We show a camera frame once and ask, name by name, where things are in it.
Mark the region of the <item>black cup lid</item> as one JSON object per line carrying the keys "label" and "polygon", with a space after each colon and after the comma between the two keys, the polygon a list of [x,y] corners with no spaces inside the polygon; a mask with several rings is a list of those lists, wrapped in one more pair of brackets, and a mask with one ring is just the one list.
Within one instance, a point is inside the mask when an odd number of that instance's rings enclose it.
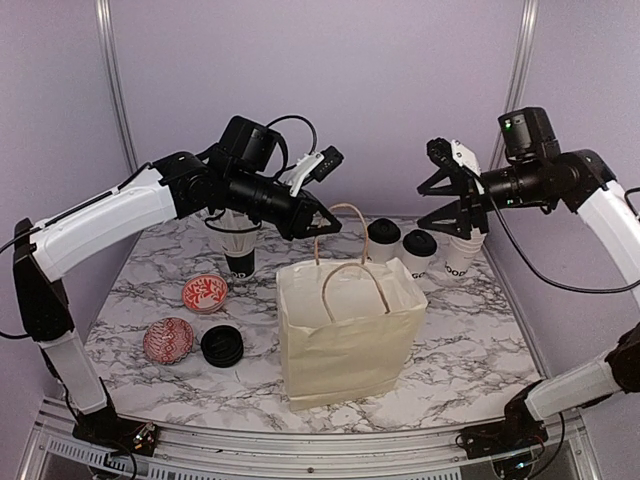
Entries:
{"label": "black cup lid", "polygon": [[426,258],[433,256],[438,249],[435,238],[425,230],[414,229],[407,233],[402,240],[404,250],[415,257]]}
{"label": "black cup lid", "polygon": [[388,218],[378,218],[367,226],[369,241],[378,245],[393,245],[401,238],[398,225]]}

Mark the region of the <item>cream paper bag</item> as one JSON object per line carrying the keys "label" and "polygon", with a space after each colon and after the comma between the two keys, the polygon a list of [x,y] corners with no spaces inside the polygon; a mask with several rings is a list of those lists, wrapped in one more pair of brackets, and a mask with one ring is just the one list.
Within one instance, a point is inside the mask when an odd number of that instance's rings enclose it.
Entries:
{"label": "cream paper bag", "polygon": [[394,388],[428,301],[399,259],[367,257],[314,257],[276,274],[281,367],[293,411]]}

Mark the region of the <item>white paper coffee cup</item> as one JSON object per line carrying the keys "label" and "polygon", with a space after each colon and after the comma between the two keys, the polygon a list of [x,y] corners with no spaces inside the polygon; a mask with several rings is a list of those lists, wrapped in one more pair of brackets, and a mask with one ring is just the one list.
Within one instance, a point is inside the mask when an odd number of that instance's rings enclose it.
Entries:
{"label": "white paper coffee cup", "polygon": [[386,264],[397,256],[400,241],[379,243],[372,239],[368,243],[367,261],[375,264]]}

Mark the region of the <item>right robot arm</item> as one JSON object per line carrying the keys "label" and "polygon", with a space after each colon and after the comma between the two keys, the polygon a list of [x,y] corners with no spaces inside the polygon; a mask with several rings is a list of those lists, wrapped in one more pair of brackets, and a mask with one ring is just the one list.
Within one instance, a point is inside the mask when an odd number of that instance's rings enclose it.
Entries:
{"label": "right robot arm", "polygon": [[[582,294],[639,293],[639,212],[594,151],[561,150],[546,111],[525,107],[498,119],[507,166],[478,174],[474,154],[457,140],[435,138],[426,155],[437,171],[420,184],[422,196],[451,196],[453,202],[418,221],[420,228],[468,240],[488,231],[489,212],[536,207],[544,213],[564,204],[598,237],[625,279],[622,287],[580,288]],[[595,405],[618,392],[639,390],[639,330],[624,333],[616,347],[512,398],[495,438],[515,448],[535,424],[576,407]]]}

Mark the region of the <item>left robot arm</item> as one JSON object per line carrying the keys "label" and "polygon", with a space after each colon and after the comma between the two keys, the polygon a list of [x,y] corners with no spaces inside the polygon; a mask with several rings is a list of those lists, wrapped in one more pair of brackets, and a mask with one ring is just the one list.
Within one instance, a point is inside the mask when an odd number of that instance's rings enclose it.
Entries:
{"label": "left robot arm", "polygon": [[343,161],[333,146],[265,175],[284,137],[233,117],[219,141],[194,155],[177,152],[140,167],[120,185],[52,218],[15,227],[13,279],[26,337],[39,345],[89,431],[106,445],[125,438],[126,423],[89,360],[72,320],[62,279],[103,249],[157,224],[203,209],[235,211],[273,224],[285,240],[337,233],[341,224],[305,185]]}

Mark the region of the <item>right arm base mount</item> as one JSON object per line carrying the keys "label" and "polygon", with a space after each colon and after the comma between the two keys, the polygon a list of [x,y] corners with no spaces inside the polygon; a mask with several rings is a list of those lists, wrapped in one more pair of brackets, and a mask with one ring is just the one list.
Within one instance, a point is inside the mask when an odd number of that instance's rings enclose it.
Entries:
{"label": "right arm base mount", "polygon": [[515,399],[506,404],[503,420],[465,427],[455,442],[468,459],[477,459],[543,446],[547,440],[543,422],[533,418],[523,399]]}

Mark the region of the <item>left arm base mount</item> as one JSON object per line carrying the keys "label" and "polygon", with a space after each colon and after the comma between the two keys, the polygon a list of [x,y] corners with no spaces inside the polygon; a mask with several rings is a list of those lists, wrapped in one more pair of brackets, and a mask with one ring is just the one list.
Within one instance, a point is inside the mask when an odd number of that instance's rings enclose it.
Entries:
{"label": "left arm base mount", "polygon": [[151,457],[156,448],[159,427],[153,422],[119,416],[103,381],[101,385],[106,395],[106,406],[90,414],[77,413],[73,437],[88,443],[115,448],[117,455],[135,453]]}

